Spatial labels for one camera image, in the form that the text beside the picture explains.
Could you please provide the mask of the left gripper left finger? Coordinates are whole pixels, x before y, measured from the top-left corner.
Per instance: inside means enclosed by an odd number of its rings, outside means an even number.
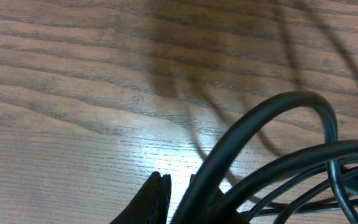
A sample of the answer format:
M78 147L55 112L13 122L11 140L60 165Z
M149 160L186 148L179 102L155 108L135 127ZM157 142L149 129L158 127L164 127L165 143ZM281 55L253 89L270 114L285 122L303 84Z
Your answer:
M155 171L110 224L166 224L172 192L169 174Z

